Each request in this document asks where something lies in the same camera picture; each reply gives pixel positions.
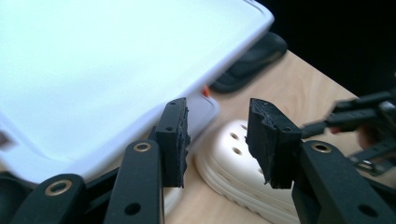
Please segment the black flip-flop sandal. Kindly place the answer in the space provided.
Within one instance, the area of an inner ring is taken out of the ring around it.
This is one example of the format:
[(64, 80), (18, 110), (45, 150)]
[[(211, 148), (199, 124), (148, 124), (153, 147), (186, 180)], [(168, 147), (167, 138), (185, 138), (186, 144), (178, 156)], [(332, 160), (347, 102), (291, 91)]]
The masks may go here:
[(280, 60), (287, 50), (287, 42), (281, 36), (269, 32), (216, 79), (210, 88), (221, 93), (239, 91), (262, 69)]

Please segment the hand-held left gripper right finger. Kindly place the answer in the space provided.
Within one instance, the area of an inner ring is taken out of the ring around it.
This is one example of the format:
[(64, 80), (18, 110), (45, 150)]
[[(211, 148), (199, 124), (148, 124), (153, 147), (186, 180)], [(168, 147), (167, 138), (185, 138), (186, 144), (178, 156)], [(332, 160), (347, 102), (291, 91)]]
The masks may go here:
[(294, 152), (302, 131), (275, 105), (251, 98), (246, 142), (250, 155), (260, 165), (264, 183), (273, 189), (290, 189), (293, 181)]

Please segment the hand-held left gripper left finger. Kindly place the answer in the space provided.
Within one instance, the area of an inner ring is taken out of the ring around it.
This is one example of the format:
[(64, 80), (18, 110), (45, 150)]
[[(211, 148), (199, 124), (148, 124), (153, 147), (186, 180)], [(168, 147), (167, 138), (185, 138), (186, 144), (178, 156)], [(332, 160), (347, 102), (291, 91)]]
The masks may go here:
[(163, 155), (163, 185), (166, 188), (183, 188), (187, 169), (188, 107), (186, 98), (169, 102), (155, 129), (157, 143)]

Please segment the cream perforated clog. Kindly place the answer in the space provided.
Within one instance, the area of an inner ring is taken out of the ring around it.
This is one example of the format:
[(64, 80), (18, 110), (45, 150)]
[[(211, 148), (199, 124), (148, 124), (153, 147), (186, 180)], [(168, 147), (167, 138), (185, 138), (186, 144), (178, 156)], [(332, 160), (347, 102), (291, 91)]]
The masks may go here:
[(273, 224), (300, 224), (288, 189), (272, 189), (250, 155), (248, 123), (231, 120), (214, 132), (194, 155), (196, 169), (216, 193)]

